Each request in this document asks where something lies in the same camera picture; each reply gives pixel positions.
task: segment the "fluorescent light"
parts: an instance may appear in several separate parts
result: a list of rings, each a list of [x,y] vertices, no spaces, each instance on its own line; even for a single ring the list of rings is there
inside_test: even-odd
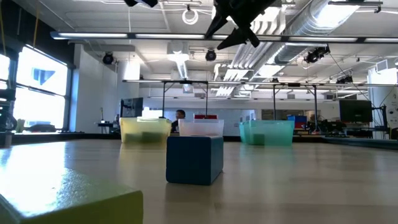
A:
[[[199,99],[199,100],[203,100],[204,98],[200,98],[200,97],[177,97],[177,99],[183,99],[183,100]]]
[[[253,100],[253,98],[231,98],[231,100]]]
[[[290,37],[289,41],[309,42],[356,42],[355,37]]]
[[[297,47],[326,47],[328,44],[318,43],[286,43],[286,46],[297,46]]]
[[[131,83],[162,83],[162,80],[123,80],[123,82],[131,82]]]
[[[63,38],[127,38],[127,34],[114,33],[59,33]]]
[[[366,38],[365,42],[377,42],[377,43],[394,42],[394,43],[398,43],[398,38]]]
[[[136,34],[137,39],[204,39],[203,34]]]
[[[181,4],[189,4],[189,5],[201,5],[200,1],[159,1],[164,4],[173,4],[173,5],[181,5]]]
[[[211,38],[215,40],[225,40],[228,37],[228,35],[213,35]]]
[[[273,36],[257,36],[260,41],[280,41],[280,37],[273,37]]]
[[[216,82],[216,81],[209,81],[209,84],[232,84],[232,85],[240,85],[240,84],[244,84],[244,82]]]
[[[149,99],[163,99],[163,96],[148,96]],[[172,96],[165,96],[165,99],[174,99]]]
[[[336,5],[336,6],[380,6],[383,4],[383,1],[365,1],[365,2],[349,2],[349,1],[329,1],[329,5]]]

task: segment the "security camera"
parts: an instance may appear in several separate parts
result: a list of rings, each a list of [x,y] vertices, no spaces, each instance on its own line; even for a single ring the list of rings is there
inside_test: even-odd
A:
[[[206,61],[212,62],[212,61],[216,60],[216,58],[217,58],[217,54],[214,51],[214,49],[208,49],[207,53],[206,53]]]
[[[114,61],[113,53],[106,52],[104,58],[102,58],[102,62],[104,62],[105,65],[112,65],[113,61]]]

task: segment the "ceiling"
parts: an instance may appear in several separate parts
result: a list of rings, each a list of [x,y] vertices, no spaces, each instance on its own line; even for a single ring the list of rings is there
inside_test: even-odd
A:
[[[36,3],[32,0],[14,0],[30,13],[35,14]],[[124,4],[103,4],[101,2],[87,2],[81,0],[40,0],[40,19],[59,31],[81,32],[129,32],[129,8]],[[398,12],[397,0],[383,0],[382,10]],[[210,11],[212,0],[201,0],[201,6],[192,6],[194,9]],[[295,0],[296,6],[287,11],[287,20],[298,13],[308,0]],[[162,11],[148,9],[144,6],[131,8],[131,32],[171,32],[171,33],[205,33],[211,22],[211,16],[199,13],[199,20],[194,25],[187,25],[182,21],[182,10],[185,6],[164,5]],[[373,10],[375,7],[361,8]],[[337,28],[332,35],[383,35],[398,36],[398,14],[363,12],[354,13],[342,26]],[[234,25],[229,22],[218,31],[218,34],[229,34]],[[170,73],[176,69],[175,63],[167,60],[167,40],[101,40],[92,44],[100,45],[134,45],[142,55],[143,61],[151,69],[151,73]],[[213,71],[216,62],[206,62],[207,48],[216,47],[216,41],[189,41],[190,49],[195,49],[191,60],[187,62],[189,70]],[[368,68],[384,57],[398,57],[398,45],[347,45],[331,44],[331,54],[339,66],[345,70],[352,68],[355,82],[366,81]],[[216,51],[217,60],[232,60],[237,47],[230,47]],[[121,60],[128,58],[128,52],[116,55]],[[327,81],[330,76],[341,72],[339,66],[329,56],[320,63],[307,67],[302,62],[302,57],[292,62],[297,66],[288,66],[283,69],[280,81],[296,82],[310,80],[314,82]]]

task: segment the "white wall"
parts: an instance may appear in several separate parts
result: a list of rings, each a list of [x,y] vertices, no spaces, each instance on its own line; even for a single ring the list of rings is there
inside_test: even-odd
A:
[[[118,111],[118,74],[86,53],[81,45],[75,47],[75,65],[70,130],[100,133],[95,125],[101,121],[100,108],[106,121],[113,121]]]
[[[124,73],[126,72],[127,62],[120,62],[118,65],[118,101],[121,99],[137,98],[139,95],[139,83],[123,83]]]
[[[375,69],[368,72],[368,82],[372,84],[396,84],[398,82],[397,69],[383,70],[376,73]],[[375,107],[386,105],[388,126],[392,129],[398,128],[398,88],[394,87],[372,87],[369,88],[369,96]],[[373,111],[373,120],[383,124],[381,110]],[[382,133],[373,134],[375,139],[383,139]]]
[[[144,106],[149,108],[162,108],[161,99],[144,98]],[[179,100],[166,99],[165,108],[205,108],[205,100]],[[258,110],[267,109],[273,110],[274,104],[272,101],[262,100],[210,100],[208,107],[211,109],[249,109]],[[313,101],[277,101],[277,110],[314,110],[315,105]],[[319,102],[318,110],[325,119],[333,119],[340,117],[339,107],[337,101]]]

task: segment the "window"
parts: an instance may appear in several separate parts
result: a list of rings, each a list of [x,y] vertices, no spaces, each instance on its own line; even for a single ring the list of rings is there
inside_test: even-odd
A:
[[[14,117],[25,120],[25,127],[35,124],[52,124],[63,128],[65,99],[25,88],[17,88]]]
[[[10,59],[0,55],[0,79],[7,80],[9,74]]]
[[[28,47],[19,54],[17,83],[58,95],[67,92],[68,67]]]
[[[52,124],[63,128],[68,68],[44,54],[24,47],[19,54],[14,117],[25,127]]]

